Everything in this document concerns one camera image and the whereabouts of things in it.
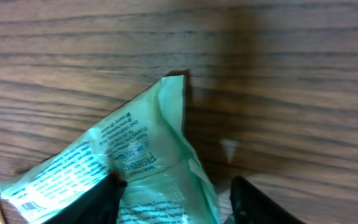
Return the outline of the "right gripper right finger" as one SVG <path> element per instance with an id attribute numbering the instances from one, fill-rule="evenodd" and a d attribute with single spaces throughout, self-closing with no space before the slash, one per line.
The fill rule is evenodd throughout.
<path id="1" fill-rule="evenodd" d="M 305 224 L 241 176 L 233 178 L 229 198 L 235 224 Z"/>

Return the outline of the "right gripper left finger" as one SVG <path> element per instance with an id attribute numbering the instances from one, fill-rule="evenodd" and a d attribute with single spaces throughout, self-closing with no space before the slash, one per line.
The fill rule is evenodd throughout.
<path id="1" fill-rule="evenodd" d="M 112 172 L 45 224 L 116 224 L 126 187 L 127 182 Z"/>

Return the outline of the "teal tissue packet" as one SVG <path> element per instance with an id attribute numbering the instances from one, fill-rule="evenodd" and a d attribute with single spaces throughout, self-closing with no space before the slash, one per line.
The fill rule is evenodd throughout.
<path id="1" fill-rule="evenodd" d="M 30 171 L 0 182 L 0 197 L 45 223 L 112 171 L 128 186 L 119 223 L 219 223 L 218 196 L 183 135 L 185 78 L 164 77 Z"/>

